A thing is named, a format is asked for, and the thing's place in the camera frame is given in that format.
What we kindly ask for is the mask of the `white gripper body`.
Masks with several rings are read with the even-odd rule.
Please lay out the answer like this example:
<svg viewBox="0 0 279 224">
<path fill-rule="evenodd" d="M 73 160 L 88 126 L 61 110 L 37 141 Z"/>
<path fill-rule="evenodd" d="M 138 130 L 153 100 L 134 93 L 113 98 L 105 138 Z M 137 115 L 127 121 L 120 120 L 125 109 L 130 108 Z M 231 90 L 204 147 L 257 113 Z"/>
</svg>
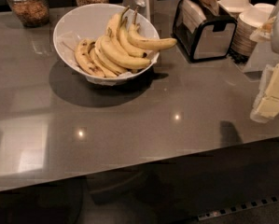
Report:
<svg viewBox="0 0 279 224">
<path fill-rule="evenodd" d="M 279 55 L 279 11 L 276 16 L 265 21 L 249 38 L 254 42 L 271 42 L 274 53 Z"/>
</svg>

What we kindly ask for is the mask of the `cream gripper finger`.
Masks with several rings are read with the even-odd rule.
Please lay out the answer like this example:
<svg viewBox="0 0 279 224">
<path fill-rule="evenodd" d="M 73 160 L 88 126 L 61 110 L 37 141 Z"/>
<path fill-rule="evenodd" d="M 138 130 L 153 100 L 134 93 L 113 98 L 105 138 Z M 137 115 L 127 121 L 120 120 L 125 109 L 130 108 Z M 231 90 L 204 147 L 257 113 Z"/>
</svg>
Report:
<svg viewBox="0 0 279 224">
<path fill-rule="evenodd" d="M 279 114 L 279 63 L 273 68 L 273 74 L 265 94 L 269 100 L 263 99 L 257 108 L 252 106 L 250 118 L 259 123 L 266 123 Z"/>
<path fill-rule="evenodd" d="M 257 108 L 263 99 L 269 100 L 269 97 L 265 94 L 265 91 L 270 84 L 272 74 L 273 74 L 273 67 L 267 64 L 261 75 L 261 79 L 258 86 L 258 95 L 253 103 L 254 108 Z"/>
</svg>

